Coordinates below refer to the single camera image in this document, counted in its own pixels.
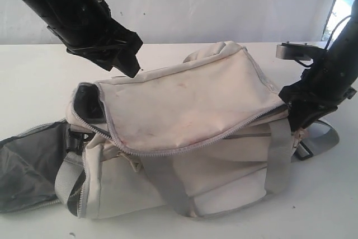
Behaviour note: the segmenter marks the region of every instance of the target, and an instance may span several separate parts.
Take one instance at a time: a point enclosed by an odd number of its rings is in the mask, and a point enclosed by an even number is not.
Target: gray strap
[[[292,136],[288,119],[269,123],[271,143],[268,148],[265,190],[267,194],[282,191],[289,181]]]
[[[82,172],[82,157],[74,152],[69,152],[61,164],[55,180],[55,192],[58,199],[75,215],[77,210],[74,210],[69,204],[69,198]]]
[[[170,157],[144,157],[141,162],[149,180],[176,213],[185,217],[198,216],[194,200],[186,194]]]
[[[306,149],[310,150],[313,156],[316,156],[330,150],[340,141],[340,136],[337,131],[328,122],[321,119],[317,120],[313,125],[316,124],[329,127],[329,131],[317,137],[308,137],[303,139],[301,141],[301,145],[296,150],[301,158],[309,156],[309,152]]]

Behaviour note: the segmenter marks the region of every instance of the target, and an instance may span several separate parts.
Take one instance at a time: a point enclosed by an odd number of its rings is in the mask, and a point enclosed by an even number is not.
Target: canvas bag
[[[232,41],[134,79],[81,83],[67,121],[74,131],[96,135],[82,156],[66,156],[56,194],[69,206],[84,169],[81,195],[70,208],[82,218],[163,204],[187,217],[246,207],[289,180],[304,131],[292,133],[287,115],[277,88]]]

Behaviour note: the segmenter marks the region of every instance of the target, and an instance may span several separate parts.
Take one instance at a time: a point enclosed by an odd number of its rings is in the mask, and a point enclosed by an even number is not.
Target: white wall
[[[320,40],[333,0],[106,0],[145,43]],[[59,43],[21,0],[0,0],[0,44]]]

